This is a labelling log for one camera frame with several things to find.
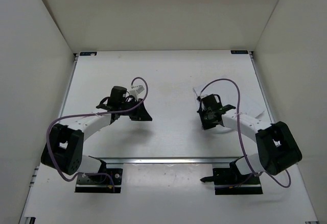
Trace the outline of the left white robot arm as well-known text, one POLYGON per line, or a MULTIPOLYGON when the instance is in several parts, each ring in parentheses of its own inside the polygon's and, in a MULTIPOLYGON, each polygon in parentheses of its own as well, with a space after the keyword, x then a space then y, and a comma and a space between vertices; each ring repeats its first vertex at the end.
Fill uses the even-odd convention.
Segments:
POLYGON ((67 182, 78 175, 98 183, 112 181, 104 161, 83 154, 84 142, 121 116, 128 116, 131 121, 152 121, 144 106, 146 99, 139 97, 142 92, 149 92, 148 85, 132 85, 130 89, 114 86, 110 96, 103 98, 91 113, 72 115, 76 121, 70 125, 61 124, 62 118, 54 120, 46 132, 41 163, 56 169, 67 182))

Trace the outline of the white skirt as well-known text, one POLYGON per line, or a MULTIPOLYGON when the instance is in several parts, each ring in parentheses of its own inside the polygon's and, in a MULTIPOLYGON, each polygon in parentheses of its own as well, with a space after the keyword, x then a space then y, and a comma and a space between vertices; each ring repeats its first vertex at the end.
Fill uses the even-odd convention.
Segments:
MULTIPOLYGON (((231 83, 224 83, 221 84, 212 84, 208 86, 202 93, 201 96, 207 96, 210 94, 217 94, 220 96, 220 101, 223 106, 225 105, 232 105, 234 107, 237 106, 238 103, 238 94, 235 86, 231 83)), ((240 112, 247 114, 251 117, 259 117, 265 109, 263 106, 255 102, 249 96, 245 94, 241 94, 240 99, 240 112)))

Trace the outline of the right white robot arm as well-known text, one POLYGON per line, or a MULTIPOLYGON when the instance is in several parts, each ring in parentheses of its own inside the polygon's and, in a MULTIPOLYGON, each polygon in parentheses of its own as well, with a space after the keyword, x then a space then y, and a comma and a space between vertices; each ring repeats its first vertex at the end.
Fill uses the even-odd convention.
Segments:
POLYGON ((264 122, 237 111, 233 105, 222 105, 215 94, 197 98, 198 114, 204 130, 222 126, 238 132, 241 149, 245 149, 242 136, 256 143, 257 153, 244 154, 230 162, 229 178, 242 183, 247 175, 265 172, 276 176, 302 160, 302 153, 286 123, 264 122))

